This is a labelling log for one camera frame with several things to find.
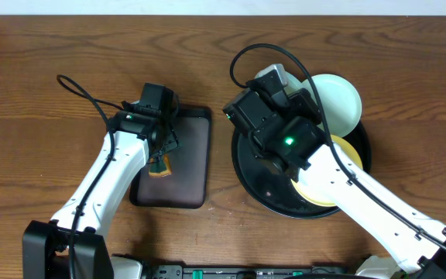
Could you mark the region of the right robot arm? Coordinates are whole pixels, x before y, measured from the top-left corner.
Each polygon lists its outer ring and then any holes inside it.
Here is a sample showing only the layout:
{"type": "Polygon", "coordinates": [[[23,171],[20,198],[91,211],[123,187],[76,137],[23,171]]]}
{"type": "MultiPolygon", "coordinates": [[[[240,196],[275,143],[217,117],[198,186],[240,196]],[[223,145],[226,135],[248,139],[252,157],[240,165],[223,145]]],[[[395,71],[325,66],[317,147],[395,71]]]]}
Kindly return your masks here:
{"type": "Polygon", "coordinates": [[[338,206],[414,278],[446,278],[446,225],[418,212],[332,141],[318,95],[244,90],[224,108],[257,158],[338,206]]]}

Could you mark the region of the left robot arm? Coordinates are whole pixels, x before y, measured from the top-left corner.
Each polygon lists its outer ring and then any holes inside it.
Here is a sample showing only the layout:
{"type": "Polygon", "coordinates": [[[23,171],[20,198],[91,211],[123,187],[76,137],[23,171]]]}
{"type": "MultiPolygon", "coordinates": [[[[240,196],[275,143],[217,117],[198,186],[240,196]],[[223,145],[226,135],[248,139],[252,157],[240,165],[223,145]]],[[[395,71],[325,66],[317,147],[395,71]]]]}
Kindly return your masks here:
{"type": "Polygon", "coordinates": [[[22,237],[25,278],[140,278],[142,263],[110,256],[105,239],[133,178],[176,147],[171,113],[120,111],[108,120],[101,152],[49,222],[32,221],[22,237]]]}

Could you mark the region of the green orange sponge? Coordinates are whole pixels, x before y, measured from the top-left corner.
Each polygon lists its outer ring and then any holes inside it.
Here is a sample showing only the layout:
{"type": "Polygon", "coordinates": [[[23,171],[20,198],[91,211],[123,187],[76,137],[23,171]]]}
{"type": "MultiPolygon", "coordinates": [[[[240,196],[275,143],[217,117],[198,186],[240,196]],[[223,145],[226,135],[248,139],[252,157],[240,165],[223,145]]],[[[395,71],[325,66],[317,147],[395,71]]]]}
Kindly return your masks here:
{"type": "Polygon", "coordinates": [[[167,154],[149,159],[150,177],[165,177],[171,174],[170,159],[167,154]]]}

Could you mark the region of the yellow plate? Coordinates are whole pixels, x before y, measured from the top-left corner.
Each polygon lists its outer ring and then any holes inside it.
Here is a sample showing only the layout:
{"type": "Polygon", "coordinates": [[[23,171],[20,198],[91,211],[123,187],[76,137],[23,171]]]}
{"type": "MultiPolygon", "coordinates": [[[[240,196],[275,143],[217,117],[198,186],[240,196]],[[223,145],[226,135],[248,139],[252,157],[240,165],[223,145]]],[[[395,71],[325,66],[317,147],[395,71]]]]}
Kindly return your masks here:
{"type": "MultiPolygon", "coordinates": [[[[334,143],[338,144],[342,151],[347,155],[347,157],[354,162],[354,164],[360,168],[363,168],[361,157],[359,156],[356,149],[351,145],[347,140],[332,135],[331,136],[334,143]]],[[[321,193],[314,193],[313,190],[309,189],[309,187],[304,184],[297,183],[291,180],[294,189],[298,192],[298,194],[304,198],[307,202],[310,202],[314,205],[318,205],[321,207],[335,207],[336,204],[329,200],[327,197],[324,197],[321,193]]]]}

